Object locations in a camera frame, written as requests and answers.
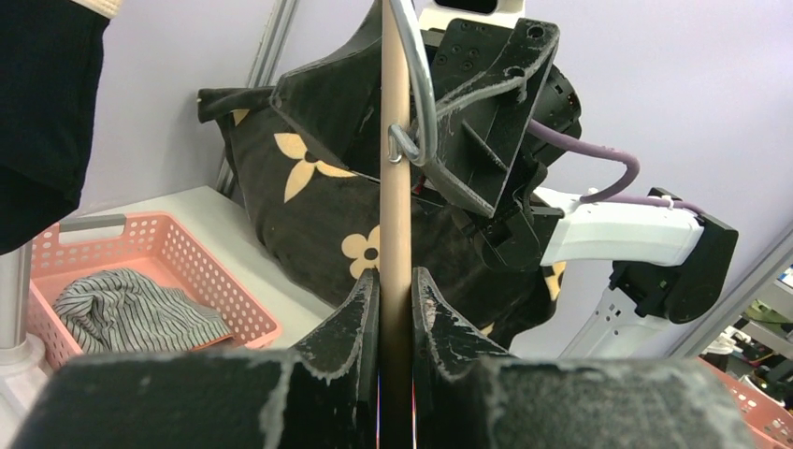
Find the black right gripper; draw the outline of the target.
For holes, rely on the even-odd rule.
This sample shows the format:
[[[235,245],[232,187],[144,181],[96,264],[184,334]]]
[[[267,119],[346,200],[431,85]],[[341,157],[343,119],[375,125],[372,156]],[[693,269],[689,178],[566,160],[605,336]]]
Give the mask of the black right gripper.
[[[438,148],[427,177],[494,271],[538,269],[561,218],[531,195],[562,151],[528,131],[581,135],[580,101],[554,64],[559,38],[550,22],[455,19],[431,65]]]

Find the pink plastic basket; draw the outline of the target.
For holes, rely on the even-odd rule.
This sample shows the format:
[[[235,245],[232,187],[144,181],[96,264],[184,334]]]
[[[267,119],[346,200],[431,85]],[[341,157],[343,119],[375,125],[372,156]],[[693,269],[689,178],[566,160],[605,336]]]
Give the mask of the pink plastic basket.
[[[236,346],[266,348],[282,333],[275,316],[173,216],[75,219],[50,226],[32,242],[27,328],[43,341],[53,369],[82,352],[56,316],[56,298],[76,279],[113,268],[130,268],[217,310]]]

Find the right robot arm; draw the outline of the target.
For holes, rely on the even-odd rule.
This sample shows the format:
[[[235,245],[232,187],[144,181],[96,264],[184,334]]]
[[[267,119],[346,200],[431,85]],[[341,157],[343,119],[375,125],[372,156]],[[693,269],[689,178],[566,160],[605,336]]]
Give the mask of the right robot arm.
[[[385,138],[388,164],[414,167],[415,198],[448,208],[492,270],[611,262],[564,353],[628,356],[713,306],[738,234],[663,190],[624,196],[639,162],[581,141],[559,38],[550,22],[454,8],[425,29],[411,2],[377,1],[341,48],[282,75],[270,102],[315,157],[372,181]]]

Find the black underwear beige waistband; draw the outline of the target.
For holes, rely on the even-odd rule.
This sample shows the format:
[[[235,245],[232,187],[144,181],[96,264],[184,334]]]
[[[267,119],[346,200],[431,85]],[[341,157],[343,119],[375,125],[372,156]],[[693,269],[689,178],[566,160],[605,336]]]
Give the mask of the black underwear beige waistband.
[[[79,207],[119,1],[1,4],[1,252]]]

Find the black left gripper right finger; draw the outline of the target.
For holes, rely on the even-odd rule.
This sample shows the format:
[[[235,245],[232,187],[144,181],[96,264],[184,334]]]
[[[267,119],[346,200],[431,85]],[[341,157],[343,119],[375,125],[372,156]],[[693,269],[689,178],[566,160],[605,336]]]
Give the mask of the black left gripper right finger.
[[[749,448],[724,384],[695,360],[529,361],[412,273],[420,448]]]

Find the black floral blanket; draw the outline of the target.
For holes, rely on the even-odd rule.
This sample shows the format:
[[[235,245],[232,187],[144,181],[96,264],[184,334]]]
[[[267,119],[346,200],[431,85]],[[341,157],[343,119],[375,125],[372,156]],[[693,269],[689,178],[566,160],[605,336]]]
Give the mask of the black floral blanket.
[[[205,88],[197,117],[214,122],[253,231],[297,285],[332,307],[360,275],[380,265],[380,189],[308,153],[271,108],[268,88]],[[427,268],[447,302],[503,347],[556,311],[564,265],[535,272],[488,268],[453,208],[411,205],[412,260]]]

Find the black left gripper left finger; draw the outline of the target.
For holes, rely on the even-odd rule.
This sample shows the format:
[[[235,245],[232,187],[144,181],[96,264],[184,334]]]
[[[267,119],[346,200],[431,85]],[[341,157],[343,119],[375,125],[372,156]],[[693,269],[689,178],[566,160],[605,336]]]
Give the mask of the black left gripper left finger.
[[[380,280],[286,349],[85,355],[57,370],[16,448],[372,448]]]

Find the white clothes rack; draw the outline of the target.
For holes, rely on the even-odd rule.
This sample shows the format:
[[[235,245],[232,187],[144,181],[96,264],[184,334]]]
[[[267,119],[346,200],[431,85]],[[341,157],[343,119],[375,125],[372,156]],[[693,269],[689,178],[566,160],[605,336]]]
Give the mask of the white clothes rack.
[[[42,340],[28,332],[33,249],[30,242],[1,256],[1,427],[12,433],[48,382]]]

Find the grey striped underwear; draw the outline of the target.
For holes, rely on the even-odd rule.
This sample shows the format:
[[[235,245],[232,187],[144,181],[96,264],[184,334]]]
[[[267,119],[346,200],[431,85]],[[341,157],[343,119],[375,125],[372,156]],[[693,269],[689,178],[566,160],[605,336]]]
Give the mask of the grey striped underwear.
[[[190,351],[232,337],[218,311],[130,268],[73,281],[53,310],[86,354]]]

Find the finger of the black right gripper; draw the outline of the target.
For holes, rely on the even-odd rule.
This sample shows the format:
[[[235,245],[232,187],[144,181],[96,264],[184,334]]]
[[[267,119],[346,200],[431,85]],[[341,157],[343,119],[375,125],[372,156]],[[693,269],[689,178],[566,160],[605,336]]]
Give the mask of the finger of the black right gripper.
[[[372,3],[352,37],[276,83],[271,107],[313,157],[377,181],[381,150],[382,3]]]

